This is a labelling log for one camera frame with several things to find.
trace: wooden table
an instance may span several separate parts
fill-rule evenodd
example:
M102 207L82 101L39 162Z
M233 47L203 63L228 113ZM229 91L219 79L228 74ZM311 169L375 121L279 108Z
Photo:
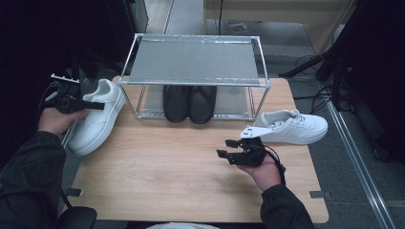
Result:
M271 79L263 112L294 109L285 79ZM124 86L135 100L140 86ZM253 179L219 158L226 139L238 140L248 121L136 119L124 106L115 128L94 152L83 157L73 188L81 197L72 205L93 207L98 219L260 222L261 191ZM271 143L287 167L288 188L306 205L316 223L329 218L308 146Z
M354 0L225 0L222 19L303 24L316 54L325 50ZM203 22L220 17L220 0L204 0Z

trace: hand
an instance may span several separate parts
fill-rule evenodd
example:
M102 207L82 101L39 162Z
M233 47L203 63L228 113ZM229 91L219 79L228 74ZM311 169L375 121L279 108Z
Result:
M73 121L86 116L86 114L86 110L63 114L56 108L46 108L39 119L38 131L50 132L61 137Z
M259 186L263 192L270 187L281 183L280 172L271 156L265 156L262 164L258 167L245 165L238 165L237 167L251 175L257 186Z

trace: black shoe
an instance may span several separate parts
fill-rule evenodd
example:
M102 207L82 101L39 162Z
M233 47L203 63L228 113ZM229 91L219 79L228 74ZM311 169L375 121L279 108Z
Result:
M204 124L214 115L217 87L193 86L190 90L188 115L194 123Z
M182 122L188 116L188 95L187 86L163 86L163 109L167 120L171 122Z

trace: white sneaker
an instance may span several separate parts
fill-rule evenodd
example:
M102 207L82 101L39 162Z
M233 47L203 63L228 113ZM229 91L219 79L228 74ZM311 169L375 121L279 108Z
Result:
M91 153L107 139L125 103L121 89L107 79L98 80L96 91L85 94L83 100L104 103L104 110L89 109L87 115L77 121L68 147L78 156Z
M273 132L261 135L263 142L286 142L307 145L320 140L328 131L325 118L299 111L278 111L262 113L254 123L255 127L265 127Z

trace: black jacket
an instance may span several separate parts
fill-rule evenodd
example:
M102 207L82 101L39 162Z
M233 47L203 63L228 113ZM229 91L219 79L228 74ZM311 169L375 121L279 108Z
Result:
M56 135L38 132L0 174L0 228L56 226L66 153ZM303 203L283 184L262 193L267 228L313 228Z

